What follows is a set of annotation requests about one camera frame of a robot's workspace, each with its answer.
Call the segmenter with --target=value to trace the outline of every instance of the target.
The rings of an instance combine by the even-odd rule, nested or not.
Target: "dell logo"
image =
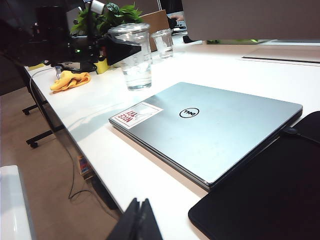
[[[198,113],[199,113],[198,108],[190,107],[190,108],[183,109],[179,115],[180,117],[187,119],[187,118],[192,118],[198,115]]]

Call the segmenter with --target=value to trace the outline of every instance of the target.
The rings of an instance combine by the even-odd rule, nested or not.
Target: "hand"
[[[176,21],[184,21],[185,20],[185,17],[182,15],[172,15],[170,18],[175,19]]]

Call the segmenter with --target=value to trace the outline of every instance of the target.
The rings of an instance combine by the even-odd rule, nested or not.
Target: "water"
[[[122,69],[128,90],[142,90],[151,87],[151,67],[148,62]]]
[[[168,58],[168,57],[172,57],[173,55],[174,55],[174,51],[173,51],[173,47],[172,46],[163,47],[159,51],[159,56],[162,59],[165,59],[165,58]]]

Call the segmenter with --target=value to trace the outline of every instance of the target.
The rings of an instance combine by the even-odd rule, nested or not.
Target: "red and white sticker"
[[[143,101],[128,108],[127,110],[120,112],[119,114],[113,116],[111,119],[121,124],[126,129],[130,129],[151,118],[157,113],[160,113],[162,110],[162,108],[153,106]]]

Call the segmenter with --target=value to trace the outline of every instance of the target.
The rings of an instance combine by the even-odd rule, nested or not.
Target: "potted plant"
[[[136,9],[135,4],[119,7],[115,3],[109,2],[106,4],[105,10],[101,15],[91,12],[91,29],[95,31],[96,34],[104,35],[110,28],[121,24],[142,23],[141,13],[142,11]],[[87,34],[87,18],[88,10],[85,9],[79,13],[76,24],[72,27],[71,31],[76,31],[77,35]]]

